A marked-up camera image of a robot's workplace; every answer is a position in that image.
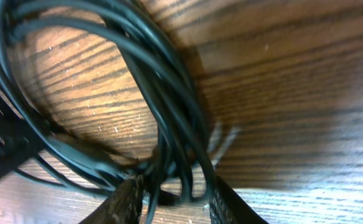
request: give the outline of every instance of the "blurry black object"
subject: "blurry black object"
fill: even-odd
[[[95,12],[106,26],[71,17],[39,17],[42,11],[59,6]],[[158,123],[158,146],[151,158],[142,161],[127,158],[129,164],[119,164],[97,149],[97,145],[77,139],[43,118],[28,103],[11,71],[6,48],[23,40],[28,33],[48,26],[85,30],[117,44]],[[231,188],[224,188],[225,183],[216,186],[214,169],[206,153],[209,129],[194,83],[175,48],[138,1],[0,0],[0,90],[24,118],[21,120],[0,96],[0,176],[14,170],[40,184],[96,197],[109,196],[84,223],[137,222],[143,192],[150,194],[146,223],[152,222],[156,205],[209,200],[214,192],[215,197],[238,199]],[[78,185],[56,171],[38,155],[42,149],[97,188]],[[28,158],[33,158],[59,183],[17,170]],[[192,196],[191,167],[195,165],[202,167],[206,180],[206,190],[200,197]],[[169,178],[180,178],[180,195],[161,190],[161,183]],[[221,208],[214,214],[231,212],[237,218],[240,211],[229,203],[233,201],[224,200],[220,207],[214,208]]]

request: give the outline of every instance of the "brown wood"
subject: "brown wood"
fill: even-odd
[[[363,223],[363,0],[144,3],[182,52],[210,120],[241,129],[217,173],[270,223]],[[114,44],[54,27],[26,45],[14,69],[36,107],[81,138],[150,155],[156,124]],[[32,162],[22,169],[50,179]],[[0,181],[0,223],[78,223],[100,203]],[[204,207],[159,208],[154,222],[210,223]]]

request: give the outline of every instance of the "wood plank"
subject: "wood plank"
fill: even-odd
[[[213,124],[241,129],[217,173],[270,223],[363,223],[363,0],[144,4],[180,50]],[[53,27],[11,56],[45,114],[81,138],[150,155],[156,123],[115,44]],[[51,179],[34,163],[22,169]],[[77,223],[100,202],[13,175],[0,181],[0,223]],[[154,223],[210,223],[204,206],[159,208]]]

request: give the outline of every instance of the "wooden surface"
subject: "wooden surface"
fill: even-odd
[[[363,0],[144,3],[182,52],[210,120],[241,129],[217,173],[270,223],[363,223]],[[149,156],[156,123],[114,44],[53,27],[17,49],[14,69],[36,107],[81,138]],[[32,162],[22,169],[50,179]],[[100,202],[0,181],[0,223],[78,223]],[[159,208],[154,222],[210,220],[202,204]]]

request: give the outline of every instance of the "black cable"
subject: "black cable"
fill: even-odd
[[[111,190],[131,175],[144,175],[151,193],[147,223],[153,219],[157,204],[172,205],[207,199],[214,191],[214,170],[206,153],[209,131],[199,106],[197,93],[186,66],[167,37],[151,21],[136,1],[101,0],[26,0],[16,7],[0,0],[0,88],[11,103],[47,145],[47,151],[76,174],[98,186],[97,189],[78,185],[57,172],[41,157],[35,159],[60,183],[38,179],[21,170],[21,175],[33,182],[77,190],[85,194],[106,197]],[[106,26],[70,17],[30,15],[44,10],[68,6],[94,12]],[[109,159],[94,146],[78,141],[58,139],[57,129],[28,104],[11,71],[7,47],[22,40],[28,33],[49,26],[65,26],[85,30],[114,42],[158,124],[158,146],[152,158],[123,166]],[[192,196],[191,166],[199,164],[206,180],[206,190],[200,197]],[[181,180],[181,194],[161,191],[168,178]]]

